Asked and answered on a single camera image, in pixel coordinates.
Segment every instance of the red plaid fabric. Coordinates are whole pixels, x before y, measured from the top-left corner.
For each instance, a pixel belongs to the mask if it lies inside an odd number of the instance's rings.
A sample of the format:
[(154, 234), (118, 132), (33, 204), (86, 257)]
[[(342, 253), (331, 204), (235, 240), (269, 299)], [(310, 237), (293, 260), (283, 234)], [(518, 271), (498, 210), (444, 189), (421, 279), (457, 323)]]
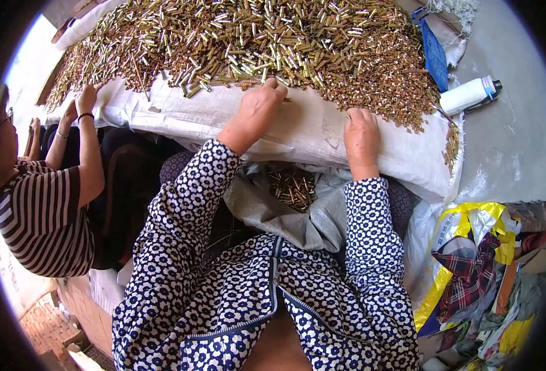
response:
[(460, 309), (467, 308), (483, 298), (495, 281), (494, 249), (499, 245), (500, 241), (488, 233), (479, 243), (475, 259), (432, 252), (437, 261), (454, 275), (440, 299), (440, 311), (436, 317), (438, 322), (445, 323)]

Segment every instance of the white cloth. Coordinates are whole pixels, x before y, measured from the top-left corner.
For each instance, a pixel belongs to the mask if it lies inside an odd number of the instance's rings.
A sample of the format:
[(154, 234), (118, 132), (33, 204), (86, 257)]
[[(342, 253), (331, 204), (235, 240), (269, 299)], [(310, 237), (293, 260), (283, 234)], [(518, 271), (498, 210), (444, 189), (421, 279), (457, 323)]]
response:
[(118, 284), (117, 274), (114, 269), (90, 270), (89, 273), (91, 299), (109, 315), (125, 297), (125, 286)]
[(98, 20), (107, 12), (113, 11), (117, 6), (126, 3), (127, 0), (107, 0), (90, 10), (81, 19), (73, 22), (71, 27), (65, 30), (65, 33), (57, 40), (54, 46), (59, 50), (66, 50), (78, 41), (82, 41), (90, 34), (91, 30), (98, 24)]
[[(99, 122), (163, 134), (195, 149), (218, 135), (226, 121), (238, 111), (243, 94), (239, 88), (215, 86), (210, 93), (199, 92), (187, 99), (179, 88), (169, 88), (158, 78), (149, 92), (148, 102), (143, 93), (125, 90), (124, 81), (117, 79), (99, 91), (94, 115)], [(74, 93), (69, 93), (47, 120), (57, 120), (73, 96)], [(289, 97), (293, 102), (283, 104), (272, 129), (243, 159), (348, 168), (343, 144), (345, 113), (337, 111), (335, 103), (324, 101), (312, 89), (290, 89)], [(149, 111), (152, 106), (161, 112)], [(461, 166), (455, 167), (451, 177), (444, 165), (446, 120), (437, 114), (424, 115), (424, 119), (429, 123), (424, 125), (425, 132), (417, 135), (395, 127), (392, 122), (379, 120), (382, 136), (379, 167), (382, 174), (403, 181), (413, 193), (434, 203), (450, 194), (456, 195), (455, 181)]]

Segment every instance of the wooden stick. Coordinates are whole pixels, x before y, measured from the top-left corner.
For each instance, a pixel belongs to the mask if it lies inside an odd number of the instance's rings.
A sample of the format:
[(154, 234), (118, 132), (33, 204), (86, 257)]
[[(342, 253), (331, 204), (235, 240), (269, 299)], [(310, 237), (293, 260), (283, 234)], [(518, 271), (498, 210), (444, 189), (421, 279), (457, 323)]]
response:
[(139, 83), (141, 84), (143, 93), (145, 93), (145, 97), (147, 98), (147, 101), (150, 101), (150, 96), (147, 94), (147, 90), (145, 90), (145, 86), (143, 85), (143, 80), (141, 79), (141, 74), (139, 73), (139, 69), (137, 68), (137, 62), (135, 62), (135, 57), (133, 56), (133, 53), (130, 54), (130, 59), (131, 61), (133, 61), (133, 66), (135, 66), (135, 71), (137, 72), (137, 78), (139, 78)]
[(458, 128), (458, 125), (456, 125), (456, 123), (455, 123), (454, 121), (452, 121), (452, 118), (450, 118), (450, 116), (446, 115), (446, 114), (444, 113), (444, 111), (442, 111), (442, 110), (440, 109), (440, 107), (438, 107), (437, 105), (435, 105), (435, 104), (433, 104), (433, 103), (431, 104), (431, 106), (432, 106), (433, 108), (435, 108), (436, 111), (440, 112), (440, 113), (442, 114), (442, 116), (444, 116), (444, 118), (448, 120), (449, 123), (451, 123), (451, 124), (454, 125), (456, 128)]
[(409, 72), (410, 74), (426, 74), (429, 71), (424, 68), (422, 70), (409, 70), (407, 72)]

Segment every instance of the yellow plastic bag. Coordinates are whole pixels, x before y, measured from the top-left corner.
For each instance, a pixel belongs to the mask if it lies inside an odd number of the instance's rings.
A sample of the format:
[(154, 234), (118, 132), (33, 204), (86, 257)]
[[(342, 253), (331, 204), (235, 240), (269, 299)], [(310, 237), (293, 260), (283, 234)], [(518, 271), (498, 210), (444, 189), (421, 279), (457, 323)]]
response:
[(431, 252), (439, 251), (455, 237), (468, 237), (469, 232), (472, 232), (475, 246), (478, 246), (488, 232), (494, 233), (500, 241), (505, 240), (502, 242), (504, 248), (496, 249), (496, 261), (509, 264), (514, 256), (515, 235), (520, 232), (520, 222), (512, 219), (506, 206), (498, 203), (454, 205), (441, 214), (426, 250), (422, 273), (417, 277), (416, 285), (409, 291), (417, 331), (433, 312), (452, 278), (452, 272), (444, 268)]
[(533, 315), (525, 321), (514, 321), (510, 323), (508, 328), (501, 335), (501, 340), (499, 341), (499, 352), (507, 353), (514, 351), (515, 354), (518, 354), (522, 345), (526, 342), (526, 338), (529, 335), (530, 327), (535, 321), (535, 316)]

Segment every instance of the wrist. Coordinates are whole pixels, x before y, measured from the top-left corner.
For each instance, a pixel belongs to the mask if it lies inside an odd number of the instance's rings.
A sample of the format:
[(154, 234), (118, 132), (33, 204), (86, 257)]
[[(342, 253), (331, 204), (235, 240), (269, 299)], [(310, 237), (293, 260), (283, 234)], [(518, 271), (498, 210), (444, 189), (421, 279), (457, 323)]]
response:
[(94, 118), (92, 116), (89, 116), (89, 115), (80, 116), (79, 119), (78, 119), (78, 123), (79, 124), (91, 123), (91, 125), (93, 125), (94, 124)]
[(353, 175), (354, 182), (359, 182), (359, 181), (363, 181), (364, 179), (380, 176), (380, 169), (378, 168), (376, 164), (356, 165), (356, 166), (350, 165), (349, 169), (351, 170), (351, 174)]
[(237, 118), (233, 119), (217, 136), (217, 140), (226, 145), (238, 156), (242, 156), (260, 137), (252, 130), (247, 130)]
[(59, 127), (57, 128), (57, 132), (60, 132), (63, 135), (69, 134), (69, 128), (71, 127), (71, 124), (63, 117), (61, 118), (61, 121), (59, 121)]
[(69, 130), (61, 130), (60, 128), (58, 128), (55, 132), (54, 132), (55, 136), (58, 136), (59, 138), (62, 138), (62, 139), (67, 139), (69, 137)]

